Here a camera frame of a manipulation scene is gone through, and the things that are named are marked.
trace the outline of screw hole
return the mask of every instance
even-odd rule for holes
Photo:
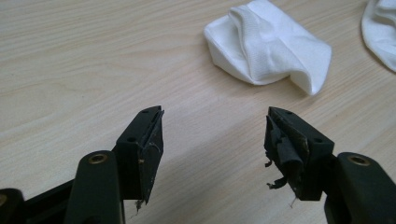
[[[370,162],[368,160],[366,160],[360,156],[349,156],[348,159],[349,159],[349,161],[351,161],[355,164],[358,164],[358,165],[362,165],[362,166],[370,165]]]
[[[107,155],[105,155],[105,154],[96,154],[96,155],[91,156],[88,159],[88,162],[90,164],[98,164],[98,163],[104,162],[105,160],[107,160]]]
[[[129,138],[127,139],[127,141],[128,141],[128,142],[135,142],[136,139],[135,139],[134,137],[129,137]]]

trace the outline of white cloth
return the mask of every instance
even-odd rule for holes
[[[205,28],[213,63],[254,85],[290,79],[308,94],[322,87],[332,49],[267,0],[232,7]]]
[[[361,19],[364,42],[396,72],[396,0],[371,0]]]

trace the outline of wooden table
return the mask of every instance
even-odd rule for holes
[[[248,1],[2,1],[0,189],[32,198],[110,150],[138,111],[162,105],[164,154],[150,201],[127,223],[326,223],[297,201],[262,147],[268,106],[295,112],[396,180],[396,76],[364,45],[366,1],[274,0],[332,46],[321,92],[252,86],[211,62],[203,29]]]

